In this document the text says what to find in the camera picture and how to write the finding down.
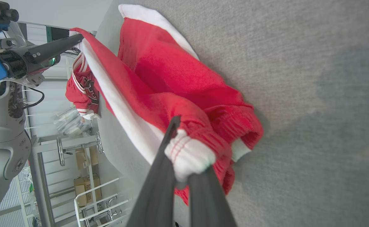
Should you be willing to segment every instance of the gray fabric surface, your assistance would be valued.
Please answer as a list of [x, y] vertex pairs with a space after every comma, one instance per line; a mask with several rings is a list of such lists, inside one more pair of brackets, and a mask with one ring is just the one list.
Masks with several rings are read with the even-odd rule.
[[[158, 10], [255, 106], [265, 135], [227, 197], [239, 227], [369, 226], [369, 1], [117, 0], [97, 33], [115, 54], [120, 3]], [[139, 190], [149, 165], [101, 115], [108, 159]], [[176, 197], [183, 227], [187, 209]]]

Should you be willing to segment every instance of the red fabric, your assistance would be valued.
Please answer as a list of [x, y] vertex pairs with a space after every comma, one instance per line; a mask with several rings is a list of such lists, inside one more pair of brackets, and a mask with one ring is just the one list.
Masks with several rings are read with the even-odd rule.
[[99, 92], [95, 86], [97, 81], [89, 67], [86, 72], [79, 72], [79, 69], [80, 67], [75, 69], [74, 75], [80, 87], [76, 85], [74, 75], [72, 75], [68, 79], [65, 96], [70, 102], [74, 103], [77, 109], [81, 109], [78, 110], [81, 115], [85, 115], [89, 110], [93, 110], [97, 114], [99, 108]]
[[[91, 34], [72, 30], [84, 35], [137, 115], [163, 132], [173, 116], [181, 115], [180, 128], [215, 152], [213, 168], [228, 194], [235, 179], [230, 144], [241, 137], [252, 148], [263, 135], [241, 93], [184, 51], [168, 32], [143, 21], [125, 19], [117, 57]], [[188, 188], [175, 193], [188, 204]]]

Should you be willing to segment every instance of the cardboard box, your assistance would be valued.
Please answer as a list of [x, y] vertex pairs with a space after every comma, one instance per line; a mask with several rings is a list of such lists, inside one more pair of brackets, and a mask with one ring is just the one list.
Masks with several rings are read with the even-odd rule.
[[[99, 161], [96, 146], [89, 148], [89, 154], [91, 155], [92, 166], [97, 165]], [[85, 149], [82, 148], [76, 149], [75, 156], [77, 157], [78, 170], [82, 170], [83, 168], [88, 167], [88, 156], [86, 155]]]
[[[101, 185], [101, 180], [97, 174], [93, 174], [93, 183], [95, 184], [94, 187]], [[74, 188], [75, 188], [75, 196], [78, 194], [90, 190], [91, 187], [91, 180], [88, 177], [78, 177], [74, 179]], [[96, 200], [102, 199], [102, 192], [101, 189], [95, 190]], [[78, 206], [84, 207], [90, 203], [93, 203], [92, 192], [86, 194], [86, 196], [82, 195], [78, 197]]]

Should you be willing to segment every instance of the robotic arm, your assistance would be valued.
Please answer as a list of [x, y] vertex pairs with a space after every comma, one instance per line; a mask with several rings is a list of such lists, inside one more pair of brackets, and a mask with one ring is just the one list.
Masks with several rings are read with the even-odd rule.
[[59, 63], [60, 54], [83, 39], [75, 35], [37, 46], [24, 39], [18, 18], [16, 10], [0, 2], [0, 32], [10, 36], [0, 40], [0, 203], [32, 150], [24, 128], [23, 86], [39, 86], [44, 80], [42, 72]]

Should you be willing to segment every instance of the red and white garment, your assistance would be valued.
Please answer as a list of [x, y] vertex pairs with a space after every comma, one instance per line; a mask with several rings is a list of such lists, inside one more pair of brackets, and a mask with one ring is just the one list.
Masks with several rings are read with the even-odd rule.
[[67, 82], [65, 96], [74, 103], [79, 114], [85, 119], [99, 118], [99, 92], [96, 83], [88, 61], [80, 53], [72, 63], [72, 74]]
[[[165, 150], [176, 178], [185, 181], [213, 164], [228, 193], [235, 179], [231, 165], [263, 135], [254, 108], [199, 61], [186, 39], [157, 11], [126, 4], [119, 11], [124, 23], [118, 56], [90, 33], [70, 31], [85, 38], [77, 47], [108, 109], [150, 164], [170, 120], [180, 115], [178, 135]], [[175, 193], [188, 204], [188, 188]]]

